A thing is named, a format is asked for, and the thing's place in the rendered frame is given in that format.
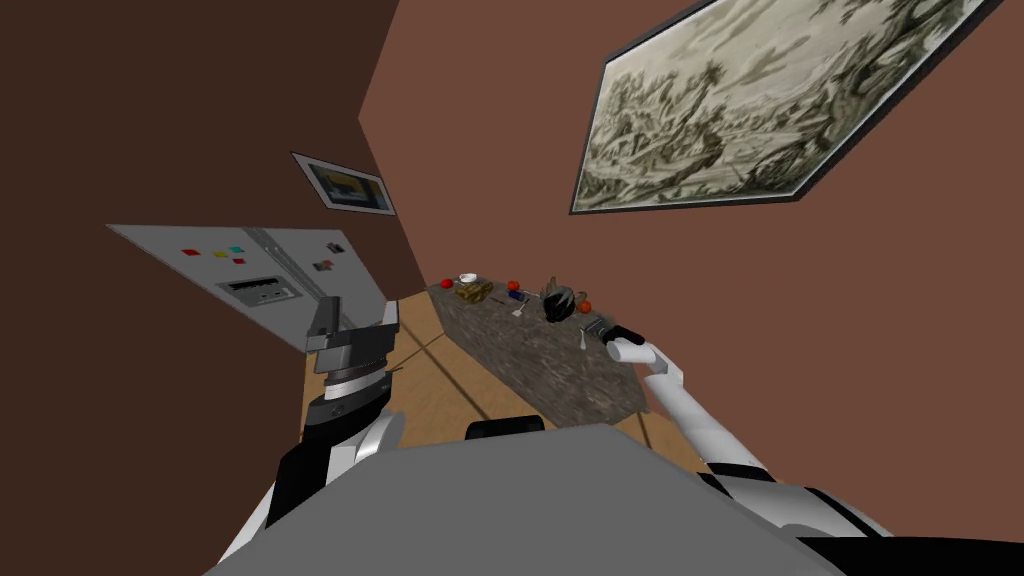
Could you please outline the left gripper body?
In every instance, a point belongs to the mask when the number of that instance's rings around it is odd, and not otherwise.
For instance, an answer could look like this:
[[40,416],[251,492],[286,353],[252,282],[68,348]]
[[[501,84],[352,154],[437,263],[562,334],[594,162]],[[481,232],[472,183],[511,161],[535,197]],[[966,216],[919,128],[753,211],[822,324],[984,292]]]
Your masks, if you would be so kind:
[[314,336],[307,341],[306,354],[315,357],[315,373],[377,369],[387,364],[398,331],[397,324],[378,324]]

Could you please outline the black round object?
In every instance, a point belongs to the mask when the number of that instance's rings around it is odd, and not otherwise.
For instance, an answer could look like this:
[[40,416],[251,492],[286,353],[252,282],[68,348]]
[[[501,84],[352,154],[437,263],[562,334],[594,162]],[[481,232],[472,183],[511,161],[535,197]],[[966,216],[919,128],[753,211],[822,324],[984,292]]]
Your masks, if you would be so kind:
[[556,287],[543,297],[542,306],[548,322],[562,322],[572,316],[577,310],[575,292],[569,287]]

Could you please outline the grey fridge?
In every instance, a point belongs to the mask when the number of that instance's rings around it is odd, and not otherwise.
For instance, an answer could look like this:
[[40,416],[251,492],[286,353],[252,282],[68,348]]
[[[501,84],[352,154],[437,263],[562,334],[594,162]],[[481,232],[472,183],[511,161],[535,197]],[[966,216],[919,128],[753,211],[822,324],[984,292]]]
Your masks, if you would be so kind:
[[112,225],[138,248],[297,349],[321,298],[342,300],[346,327],[382,318],[386,298],[334,229]]

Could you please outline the small framed picture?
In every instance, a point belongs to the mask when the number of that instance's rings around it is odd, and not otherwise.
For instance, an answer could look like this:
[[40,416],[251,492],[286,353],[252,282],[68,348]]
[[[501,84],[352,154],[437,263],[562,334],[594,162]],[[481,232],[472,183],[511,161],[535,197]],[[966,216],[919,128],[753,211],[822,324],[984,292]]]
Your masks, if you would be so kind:
[[395,216],[382,178],[296,152],[292,157],[328,209]]

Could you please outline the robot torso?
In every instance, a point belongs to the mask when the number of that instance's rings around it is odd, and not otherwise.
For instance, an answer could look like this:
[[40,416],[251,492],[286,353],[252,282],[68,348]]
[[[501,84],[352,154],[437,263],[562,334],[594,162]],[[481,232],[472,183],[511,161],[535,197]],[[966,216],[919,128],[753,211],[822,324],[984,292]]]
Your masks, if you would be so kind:
[[606,425],[367,457],[204,576],[843,576]]

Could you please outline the large framed landscape picture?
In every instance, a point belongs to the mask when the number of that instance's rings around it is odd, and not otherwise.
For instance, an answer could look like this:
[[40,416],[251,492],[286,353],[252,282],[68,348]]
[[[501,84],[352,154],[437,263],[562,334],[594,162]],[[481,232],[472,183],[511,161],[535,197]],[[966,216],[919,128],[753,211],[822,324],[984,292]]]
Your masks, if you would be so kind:
[[603,65],[570,213],[801,198],[1001,0],[702,0]]

